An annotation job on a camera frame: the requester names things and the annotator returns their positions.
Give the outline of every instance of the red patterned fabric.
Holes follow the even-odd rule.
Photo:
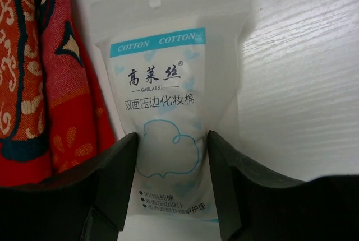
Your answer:
[[[70,0],[0,8],[0,186],[36,183],[115,138]]]

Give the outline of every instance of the wood grain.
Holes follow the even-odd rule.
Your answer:
[[[238,97],[245,153],[308,180],[359,173],[359,0],[253,0]]]

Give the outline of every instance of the cotton pad package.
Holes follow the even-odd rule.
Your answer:
[[[129,215],[216,221],[206,135],[238,87],[250,0],[102,0],[91,9],[125,133],[139,134]]]

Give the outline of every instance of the blue banner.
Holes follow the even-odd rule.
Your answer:
[[[206,44],[204,27],[115,43],[111,45],[110,58],[154,49],[200,44]]]

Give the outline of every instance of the white wooden surface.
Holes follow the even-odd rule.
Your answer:
[[[93,1],[77,0],[85,35]],[[359,173],[359,0],[252,4],[238,97],[244,153],[303,180]],[[87,44],[121,136],[103,61]],[[135,217],[119,240],[203,240],[198,227]],[[206,232],[219,240],[218,228]]]

